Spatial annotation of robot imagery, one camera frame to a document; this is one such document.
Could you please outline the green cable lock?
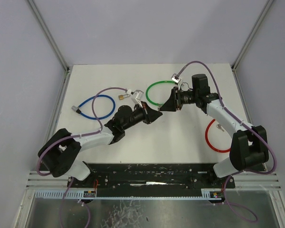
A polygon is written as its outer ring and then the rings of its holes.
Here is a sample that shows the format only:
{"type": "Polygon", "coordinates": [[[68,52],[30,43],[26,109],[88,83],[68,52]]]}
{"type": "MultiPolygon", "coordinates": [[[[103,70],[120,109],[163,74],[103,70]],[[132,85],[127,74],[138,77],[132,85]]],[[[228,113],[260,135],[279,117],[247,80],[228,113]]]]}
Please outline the green cable lock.
{"type": "Polygon", "coordinates": [[[171,94],[171,89],[175,86],[176,84],[170,80],[152,83],[146,89],[146,99],[150,104],[160,106],[168,100],[171,94]]]}

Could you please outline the brass padlock with key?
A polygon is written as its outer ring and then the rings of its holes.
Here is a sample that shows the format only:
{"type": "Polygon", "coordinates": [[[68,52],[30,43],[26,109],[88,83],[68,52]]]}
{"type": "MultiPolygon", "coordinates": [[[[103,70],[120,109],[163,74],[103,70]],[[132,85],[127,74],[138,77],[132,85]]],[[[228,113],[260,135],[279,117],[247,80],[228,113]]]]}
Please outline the brass padlock with key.
{"type": "Polygon", "coordinates": [[[130,97],[131,96],[131,94],[123,94],[123,95],[119,95],[118,96],[118,99],[119,100],[124,100],[124,99],[126,99],[126,98],[128,98],[128,97],[130,97]]]}

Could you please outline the red lock key bunch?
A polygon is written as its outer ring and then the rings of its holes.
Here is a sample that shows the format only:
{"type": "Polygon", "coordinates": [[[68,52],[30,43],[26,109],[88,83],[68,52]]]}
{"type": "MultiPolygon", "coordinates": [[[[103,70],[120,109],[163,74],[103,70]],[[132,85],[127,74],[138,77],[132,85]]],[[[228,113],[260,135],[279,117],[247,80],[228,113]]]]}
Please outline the red lock key bunch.
{"type": "Polygon", "coordinates": [[[224,132],[225,130],[223,129],[222,125],[221,124],[217,124],[216,127],[221,130],[222,132],[224,132]]]}

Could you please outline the red cable lock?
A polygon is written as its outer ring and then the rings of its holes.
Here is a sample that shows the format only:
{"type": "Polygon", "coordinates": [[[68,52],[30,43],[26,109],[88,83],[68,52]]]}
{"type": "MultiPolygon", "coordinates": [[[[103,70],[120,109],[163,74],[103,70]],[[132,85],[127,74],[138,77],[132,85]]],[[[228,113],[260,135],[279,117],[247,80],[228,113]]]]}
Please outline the red cable lock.
{"type": "Polygon", "coordinates": [[[231,140],[227,131],[222,132],[216,125],[219,124],[215,119],[212,119],[207,125],[204,138],[207,146],[217,153],[229,153],[231,140]]]}

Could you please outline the blue cable lock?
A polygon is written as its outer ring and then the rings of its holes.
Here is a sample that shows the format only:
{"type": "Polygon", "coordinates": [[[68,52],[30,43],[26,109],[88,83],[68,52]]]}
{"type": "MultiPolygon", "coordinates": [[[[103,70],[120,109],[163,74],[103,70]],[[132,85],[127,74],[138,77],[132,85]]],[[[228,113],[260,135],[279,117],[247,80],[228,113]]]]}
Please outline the blue cable lock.
{"type": "MultiPolygon", "coordinates": [[[[71,109],[86,119],[96,120],[91,107],[93,100],[94,96],[86,99],[78,106],[72,106],[71,109]]],[[[114,113],[115,109],[116,102],[111,96],[99,95],[94,102],[94,112],[99,120],[110,117],[114,113]]]]}

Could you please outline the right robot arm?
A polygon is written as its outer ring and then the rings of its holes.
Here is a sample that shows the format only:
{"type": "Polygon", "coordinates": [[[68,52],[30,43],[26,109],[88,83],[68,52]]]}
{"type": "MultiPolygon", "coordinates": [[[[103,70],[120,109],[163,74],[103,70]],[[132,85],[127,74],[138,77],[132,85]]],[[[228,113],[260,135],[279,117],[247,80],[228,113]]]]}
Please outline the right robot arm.
{"type": "Polygon", "coordinates": [[[269,160],[266,143],[266,131],[262,126],[253,126],[236,115],[229,114],[220,103],[219,95],[212,93],[205,74],[191,77],[192,89],[183,91],[181,78],[172,76],[177,84],[168,100],[159,108],[162,112],[176,112],[183,105],[195,104],[205,114],[215,119],[232,138],[229,157],[213,166],[213,172],[207,175],[207,182],[212,187],[218,187],[224,182],[224,177],[233,173],[263,164],[269,160]]]}

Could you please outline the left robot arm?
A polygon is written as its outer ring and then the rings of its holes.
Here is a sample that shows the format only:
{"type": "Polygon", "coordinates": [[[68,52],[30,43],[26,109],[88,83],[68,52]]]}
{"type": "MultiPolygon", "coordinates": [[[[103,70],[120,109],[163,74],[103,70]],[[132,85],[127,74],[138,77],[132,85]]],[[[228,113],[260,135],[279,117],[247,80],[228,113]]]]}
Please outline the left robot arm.
{"type": "Polygon", "coordinates": [[[162,112],[142,102],[134,109],[128,105],[120,106],[111,120],[92,133],[75,135],[65,128],[59,129],[38,152],[37,169],[42,162],[49,171],[40,172],[39,175],[52,175],[54,178],[67,175],[77,179],[83,187],[90,187],[95,181],[94,175],[87,164],[77,159],[78,154],[94,147],[117,143],[125,137],[125,130],[140,122],[151,124],[161,116],[162,112]]]}

